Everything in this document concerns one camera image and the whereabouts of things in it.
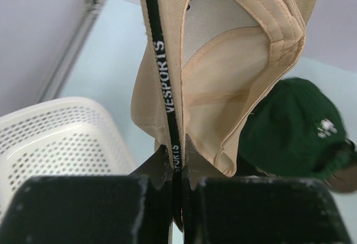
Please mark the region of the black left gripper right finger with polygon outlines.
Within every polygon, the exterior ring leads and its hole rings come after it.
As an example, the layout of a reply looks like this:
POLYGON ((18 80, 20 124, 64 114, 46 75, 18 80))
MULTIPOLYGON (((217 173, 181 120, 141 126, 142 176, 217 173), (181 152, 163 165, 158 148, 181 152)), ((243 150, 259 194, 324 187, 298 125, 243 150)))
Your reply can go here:
POLYGON ((229 178, 186 139, 182 172, 185 243, 350 243, 322 182, 229 178))

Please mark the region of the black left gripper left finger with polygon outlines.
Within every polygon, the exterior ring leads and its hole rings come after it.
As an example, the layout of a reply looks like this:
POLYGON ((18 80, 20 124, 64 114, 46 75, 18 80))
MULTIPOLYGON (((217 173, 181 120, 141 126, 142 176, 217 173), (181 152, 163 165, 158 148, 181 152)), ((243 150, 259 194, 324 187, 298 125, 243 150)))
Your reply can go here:
POLYGON ((171 243, 172 177, 160 147, 129 175, 38 176, 15 193, 2 243, 171 243))

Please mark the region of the green brim black cap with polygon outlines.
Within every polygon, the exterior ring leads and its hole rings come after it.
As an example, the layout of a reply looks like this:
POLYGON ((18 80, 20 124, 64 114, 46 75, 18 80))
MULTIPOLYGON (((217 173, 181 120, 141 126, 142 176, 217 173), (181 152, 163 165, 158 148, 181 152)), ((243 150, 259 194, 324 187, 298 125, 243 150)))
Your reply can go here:
POLYGON ((238 155, 266 173, 327 179, 356 163, 340 112, 311 81, 280 80, 240 133, 238 155))

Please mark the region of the beige cap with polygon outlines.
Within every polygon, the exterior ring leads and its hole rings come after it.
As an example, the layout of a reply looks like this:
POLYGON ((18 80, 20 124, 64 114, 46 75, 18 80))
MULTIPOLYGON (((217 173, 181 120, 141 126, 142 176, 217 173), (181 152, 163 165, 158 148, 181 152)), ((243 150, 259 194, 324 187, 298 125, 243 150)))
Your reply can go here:
POLYGON ((316 0, 141 0, 147 46, 133 123, 164 146, 175 176, 186 141, 226 176, 248 115, 302 54, 316 0))

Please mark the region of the white plastic basket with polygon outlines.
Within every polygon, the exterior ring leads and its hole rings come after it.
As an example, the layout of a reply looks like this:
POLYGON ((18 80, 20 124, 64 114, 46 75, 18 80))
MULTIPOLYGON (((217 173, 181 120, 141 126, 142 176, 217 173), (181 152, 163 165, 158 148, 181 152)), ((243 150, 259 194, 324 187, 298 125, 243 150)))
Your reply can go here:
POLYGON ((1 216, 18 188, 38 175, 127 175, 134 159, 109 112, 66 97, 1 117, 1 216))

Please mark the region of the black cap with gold lettering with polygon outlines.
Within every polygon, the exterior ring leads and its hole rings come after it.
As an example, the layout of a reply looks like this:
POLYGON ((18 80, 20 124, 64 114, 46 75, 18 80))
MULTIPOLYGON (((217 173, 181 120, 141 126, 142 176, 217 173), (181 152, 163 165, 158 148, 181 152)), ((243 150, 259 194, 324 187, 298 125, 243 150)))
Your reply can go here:
MULTIPOLYGON (((327 154, 318 159, 316 165, 312 169, 314 174, 322 173, 327 169, 327 166, 334 159, 343 154, 350 155, 348 165, 335 170, 328 177, 323 178, 323 181, 330 189, 337 193, 353 193, 356 192, 356 146, 355 143, 346 139, 342 143, 335 143, 327 148, 327 154)), ((257 176, 257 177, 276 177, 276 174, 266 172, 262 169, 253 166, 247 160, 238 155, 236 176, 257 176)))

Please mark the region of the left aluminium frame post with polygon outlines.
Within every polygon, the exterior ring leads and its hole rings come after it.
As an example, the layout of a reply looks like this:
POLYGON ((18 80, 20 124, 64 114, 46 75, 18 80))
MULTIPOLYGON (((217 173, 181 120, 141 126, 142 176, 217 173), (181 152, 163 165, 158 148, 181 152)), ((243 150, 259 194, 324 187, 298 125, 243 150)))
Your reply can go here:
POLYGON ((57 62, 40 89, 35 103, 57 98, 70 75, 83 46, 99 16, 105 0, 84 0, 84 12, 60 51, 57 62))

